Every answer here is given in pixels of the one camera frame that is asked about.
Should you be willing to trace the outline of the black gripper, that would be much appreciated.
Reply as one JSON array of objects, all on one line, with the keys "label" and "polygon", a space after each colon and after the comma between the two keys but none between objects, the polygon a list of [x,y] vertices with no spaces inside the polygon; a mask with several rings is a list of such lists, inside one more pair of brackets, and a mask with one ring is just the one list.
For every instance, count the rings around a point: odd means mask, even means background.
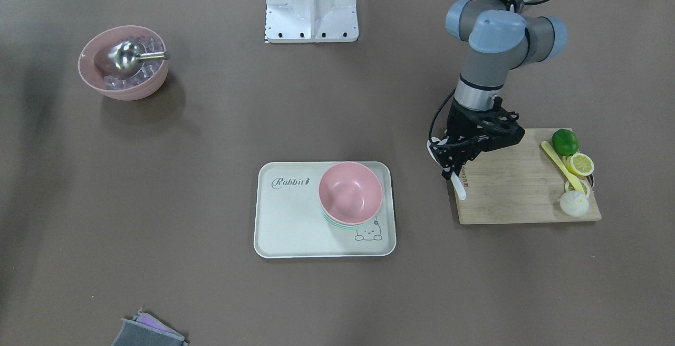
[{"label": "black gripper", "polygon": [[480,153],[515,146],[523,139],[525,129],[517,122],[520,116],[504,110],[502,101],[495,98],[491,108],[476,111],[451,100],[444,137],[430,140],[432,157],[441,164],[445,180],[459,177],[464,165]]}]

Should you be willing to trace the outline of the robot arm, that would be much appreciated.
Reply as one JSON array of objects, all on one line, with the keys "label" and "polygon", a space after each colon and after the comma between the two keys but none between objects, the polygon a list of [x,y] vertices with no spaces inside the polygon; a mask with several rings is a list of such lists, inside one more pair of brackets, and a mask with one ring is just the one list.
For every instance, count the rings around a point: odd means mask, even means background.
[{"label": "robot arm", "polygon": [[460,0],[446,15],[446,30],[469,50],[449,105],[446,132],[428,149],[446,180],[480,153],[515,146],[525,136],[519,115],[503,107],[508,73],[550,59],[564,48],[567,28],[557,17],[523,16],[549,0]]}]

